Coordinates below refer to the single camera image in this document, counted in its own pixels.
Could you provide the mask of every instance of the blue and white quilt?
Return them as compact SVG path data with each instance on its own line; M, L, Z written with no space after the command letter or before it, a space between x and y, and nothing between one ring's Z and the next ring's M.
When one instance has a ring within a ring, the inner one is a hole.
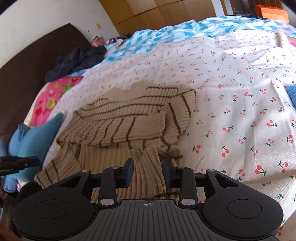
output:
M120 49L110 52L104 62L121 60L132 54L149 53L157 45L164 43L197 36L212 38L223 36L235 29L263 30L272 33L282 31L290 37L296 37L296 28L280 20L261 20L240 16L211 17L200 22L191 20L175 26L167 26L160 30L137 31Z

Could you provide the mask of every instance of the cherry print fabric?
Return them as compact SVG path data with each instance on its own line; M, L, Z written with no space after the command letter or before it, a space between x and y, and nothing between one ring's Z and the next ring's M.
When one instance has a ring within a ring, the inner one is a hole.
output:
M67 111L61 132L73 111L113 87L126 89L142 79L187 83L197 101L178 142L184 164L200 173L214 168L269 195L282 206L284 222L296 210L296 111L285 91L296 84L295 50L284 33L255 30L159 45L88 70L50 117ZM53 143L44 167L58 150ZM202 188L197 191L204 202ZM284 232L285 225L277 237L290 239Z

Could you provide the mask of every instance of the white wall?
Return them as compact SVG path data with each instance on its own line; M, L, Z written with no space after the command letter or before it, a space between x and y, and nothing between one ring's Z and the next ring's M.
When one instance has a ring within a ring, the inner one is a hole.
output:
M18 0L0 15L0 68L26 46L67 23L89 41L95 35L118 36L99 0Z
M225 16L220 0L212 0L212 3L214 6L214 10L216 12L216 16L217 17Z

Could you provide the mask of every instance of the striped sweater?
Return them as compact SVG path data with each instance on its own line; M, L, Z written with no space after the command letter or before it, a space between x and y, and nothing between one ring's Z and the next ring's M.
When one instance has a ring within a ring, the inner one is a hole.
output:
M196 93L187 85L156 86L143 80L130 90L113 88L74 112L57 138L61 145L57 157L35 180L47 187L82 169L99 173L132 158L131 186L117 190L118 200L175 197L165 196L168 190L158 155L170 155L175 166L182 165L182 151L175 144L195 101ZM92 202L97 202L98 194L99 189L94 189Z

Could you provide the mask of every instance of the bedsheet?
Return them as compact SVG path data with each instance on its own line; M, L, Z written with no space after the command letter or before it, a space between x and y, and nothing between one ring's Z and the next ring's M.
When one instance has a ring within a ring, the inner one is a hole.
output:
M280 20L260 20L240 16L210 17L199 22L191 20L175 26L167 26L160 30L137 31L120 49L110 51L104 61L117 61L132 54L149 53L160 44L192 37L215 38L235 29L265 30L272 33L282 31L290 37L296 37L296 29Z
M187 83L196 109L178 145L196 172L217 169L276 199L287 220L296 210L296 111L285 86L296 84L296 66L283 32L237 30L157 46L150 53L105 62L88 70L53 110L67 116L113 87L141 79L158 85ZM43 168L59 146L53 143ZM198 189L200 202L205 197ZM285 227L281 227L278 238Z

